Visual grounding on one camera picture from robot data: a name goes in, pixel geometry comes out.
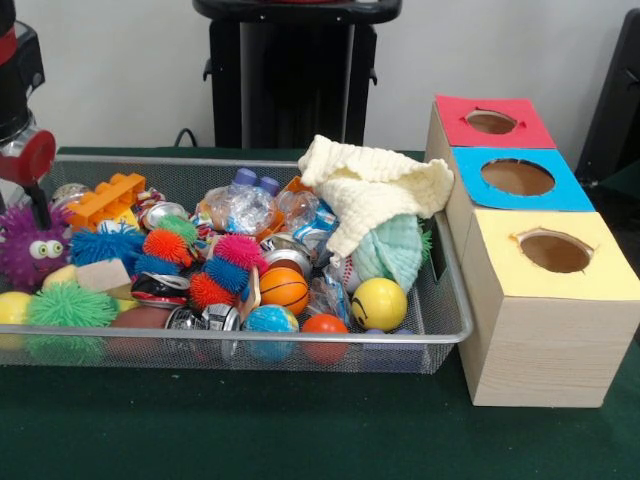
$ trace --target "wire mesh basket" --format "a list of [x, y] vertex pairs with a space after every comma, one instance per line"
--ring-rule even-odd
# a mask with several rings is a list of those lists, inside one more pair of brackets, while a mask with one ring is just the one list
[[[294, 162], [61, 155], [42, 186], [95, 187], [115, 173], [139, 173], [167, 199], [193, 209], [206, 191], [228, 185], [240, 167], [286, 184]], [[402, 325], [415, 335], [302, 334], [0, 325], [0, 364], [434, 373], [472, 330], [472, 317], [446, 216], [432, 223], [431, 261], [409, 291]], [[8, 290], [0, 281], [0, 291]]]

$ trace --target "googly eye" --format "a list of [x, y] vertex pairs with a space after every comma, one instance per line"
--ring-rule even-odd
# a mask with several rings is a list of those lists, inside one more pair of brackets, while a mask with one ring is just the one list
[[40, 240], [36, 240], [31, 245], [29, 245], [29, 253], [36, 260], [42, 260], [47, 256], [48, 253], [47, 244], [41, 242]]
[[48, 250], [47, 256], [49, 258], [58, 258], [60, 255], [62, 255], [64, 247], [57, 240], [49, 240], [47, 242], [47, 250]]

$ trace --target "purple fuzzy toy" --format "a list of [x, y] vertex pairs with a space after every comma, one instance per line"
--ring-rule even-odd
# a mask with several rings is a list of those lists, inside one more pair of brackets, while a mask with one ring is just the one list
[[35, 292], [47, 275], [67, 264], [69, 211], [49, 207], [49, 214], [49, 230], [38, 230], [29, 205], [0, 216], [0, 272], [16, 290]]

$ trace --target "basketball toy ball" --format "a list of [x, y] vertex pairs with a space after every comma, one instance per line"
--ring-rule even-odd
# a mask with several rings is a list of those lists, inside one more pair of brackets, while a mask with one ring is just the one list
[[262, 305], [280, 305], [300, 315], [309, 303], [309, 286], [295, 270], [276, 267], [260, 277]]

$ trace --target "toy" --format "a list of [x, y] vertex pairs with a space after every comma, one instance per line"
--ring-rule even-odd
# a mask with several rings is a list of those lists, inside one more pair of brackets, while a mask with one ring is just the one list
[[29, 205], [9, 208], [0, 216], [0, 272], [15, 290], [31, 293], [50, 273], [67, 264], [68, 212], [49, 208], [51, 228], [39, 230]]
[[[298, 331], [296, 317], [284, 307], [264, 305], [249, 314], [243, 329], [248, 332], [280, 332]], [[293, 352], [294, 342], [248, 341], [249, 353], [264, 362], [281, 362]]]
[[355, 292], [356, 288], [362, 284], [362, 279], [353, 265], [352, 255], [340, 262], [340, 266], [335, 269], [335, 275], [332, 276], [342, 284], [348, 294]]
[[[0, 294], [0, 323], [5, 325], [23, 325], [27, 320], [27, 307], [31, 295], [23, 292], [5, 292]], [[21, 335], [0, 335], [0, 350], [20, 350], [23, 345]]]
[[104, 292], [110, 297], [131, 300], [131, 279], [119, 258], [78, 267], [76, 278], [78, 285], [90, 292]]
[[214, 303], [233, 305], [235, 297], [211, 280], [206, 273], [197, 273], [191, 277], [191, 300], [196, 307], [202, 310], [207, 305]]
[[281, 305], [300, 315], [309, 303], [309, 287], [304, 277], [290, 268], [277, 267], [260, 277], [263, 305]]
[[153, 255], [140, 255], [136, 261], [135, 274], [157, 273], [159, 275], [178, 275], [180, 267]]
[[[349, 333], [342, 320], [333, 315], [318, 314], [309, 318], [302, 325], [302, 333]], [[302, 349], [309, 359], [320, 365], [333, 365], [344, 357], [349, 348], [348, 343], [303, 343]]]
[[[27, 310], [29, 325], [45, 327], [106, 327], [116, 317], [112, 299], [89, 292], [77, 283], [54, 283], [33, 297]], [[101, 337], [29, 335], [29, 353], [46, 364], [97, 364], [104, 356]]]
[[268, 268], [260, 246], [251, 237], [225, 235], [216, 243], [213, 253], [244, 270], [257, 266], [260, 275]]
[[99, 184], [94, 192], [87, 192], [78, 203], [68, 205], [73, 213], [69, 223], [74, 230], [87, 228], [95, 232], [103, 220], [113, 220], [130, 208], [138, 193], [144, 190], [146, 179], [132, 173], [116, 173], [109, 183]]
[[244, 290], [249, 282], [249, 272], [221, 257], [207, 260], [204, 264], [204, 272], [222, 288], [236, 295]]
[[47, 275], [47, 278], [42, 282], [42, 289], [46, 290], [54, 283], [69, 283], [76, 281], [76, 270], [78, 267], [75, 265], [65, 265], [59, 268], [53, 273]]
[[353, 294], [351, 311], [362, 328], [388, 332], [404, 320], [407, 297], [397, 283], [386, 278], [372, 278]]
[[191, 255], [186, 242], [180, 235], [168, 230], [153, 230], [147, 235], [142, 251], [167, 262], [181, 264], [185, 267], [191, 266]]
[[165, 215], [161, 217], [160, 220], [158, 220], [158, 228], [177, 233], [188, 245], [193, 245], [198, 239], [198, 230], [195, 225], [179, 215]]
[[83, 266], [118, 258], [122, 260], [127, 273], [133, 275], [144, 241], [144, 235], [128, 225], [120, 225], [117, 231], [111, 231], [106, 226], [96, 233], [82, 230], [71, 237], [71, 263]]
[[262, 297], [260, 296], [260, 275], [258, 268], [253, 267], [249, 272], [249, 281], [242, 291], [242, 295], [236, 301], [236, 308], [240, 312], [240, 322], [244, 323], [251, 312], [260, 306]]
[[112, 328], [164, 328], [171, 310], [142, 305], [118, 314]]

